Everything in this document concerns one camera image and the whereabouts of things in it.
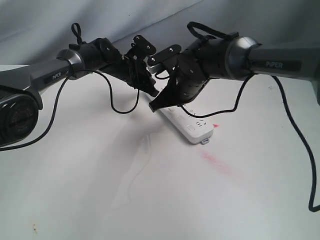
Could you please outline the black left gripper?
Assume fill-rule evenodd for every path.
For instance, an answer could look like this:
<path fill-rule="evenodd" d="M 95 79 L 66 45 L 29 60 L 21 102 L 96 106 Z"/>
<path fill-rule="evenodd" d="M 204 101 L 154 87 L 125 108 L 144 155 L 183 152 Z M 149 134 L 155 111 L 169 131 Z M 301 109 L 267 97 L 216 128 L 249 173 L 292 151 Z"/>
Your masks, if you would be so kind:
<path fill-rule="evenodd" d="M 102 65 L 98 70 L 126 82 L 133 88 L 156 97 L 159 91 L 155 88 L 156 81 L 147 71 L 145 59 L 129 58 L 107 38 L 98 38 L 96 47 L 102 57 Z"/>

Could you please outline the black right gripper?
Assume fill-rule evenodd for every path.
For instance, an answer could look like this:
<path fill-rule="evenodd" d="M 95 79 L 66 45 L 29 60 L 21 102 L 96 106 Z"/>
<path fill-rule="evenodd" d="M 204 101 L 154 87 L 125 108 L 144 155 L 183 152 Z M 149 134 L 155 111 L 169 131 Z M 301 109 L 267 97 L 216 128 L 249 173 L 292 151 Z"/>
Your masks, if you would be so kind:
<path fill-rule="evenodd" d="M 176 65 L 162 91 L 149 103 L 152 112 L 192 102 L 208 78 L 198 63 L 185 53 L 176 58 Z"/>

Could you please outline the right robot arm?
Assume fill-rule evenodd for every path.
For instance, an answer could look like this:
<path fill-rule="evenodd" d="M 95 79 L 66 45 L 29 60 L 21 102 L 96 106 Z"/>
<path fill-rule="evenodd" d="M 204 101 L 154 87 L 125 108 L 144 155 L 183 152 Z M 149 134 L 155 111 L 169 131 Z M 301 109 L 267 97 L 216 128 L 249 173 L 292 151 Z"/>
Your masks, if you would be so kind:
<path fill-rule="evenodd" d="M 152 74 L 166 71 L 167 85 L 149 103 L 157 110 L 181 106 L 196 99 L 210 80 L 244 81 L 262 74 L 307 81 L 320 79 L 320 44 L 261 44 L 247 36 L 233 39 L 206 36 L 185 50 L 169 46 L 147 60 Z"/>

